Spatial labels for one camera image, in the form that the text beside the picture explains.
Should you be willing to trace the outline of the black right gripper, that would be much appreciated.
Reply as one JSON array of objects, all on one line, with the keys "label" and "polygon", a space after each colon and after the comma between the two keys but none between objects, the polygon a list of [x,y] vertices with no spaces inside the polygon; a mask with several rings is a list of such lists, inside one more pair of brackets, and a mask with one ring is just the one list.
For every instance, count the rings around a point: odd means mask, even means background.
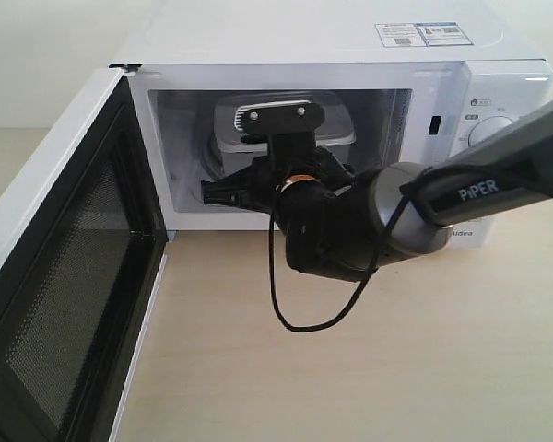
[{"label": "black right gripper", "polygon": [[269,212],[278,191],[297,175],[317,179],[328,190],[336,191],[352,183],[354,174],[326,148],[318,146],[309,157],[289,157],[275,166],[269,156],[257,157],[251,168],[244,168],[216,180],[200,181],[203,204],[253,208]]}]

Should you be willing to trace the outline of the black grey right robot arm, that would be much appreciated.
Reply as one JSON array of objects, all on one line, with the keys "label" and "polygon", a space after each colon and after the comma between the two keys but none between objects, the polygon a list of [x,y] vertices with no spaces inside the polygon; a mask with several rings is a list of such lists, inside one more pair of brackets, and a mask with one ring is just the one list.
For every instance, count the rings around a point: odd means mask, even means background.
[{"label": "black grey right robot arm", "polygon": [[357,282],[443,249],[458,224],[553,199],[553,100],[442,163],[360,173],[317,145],[324,118],[315,103],[247,110],[267,154],[201,185],[205,204],[270,214],[300,273]]}]

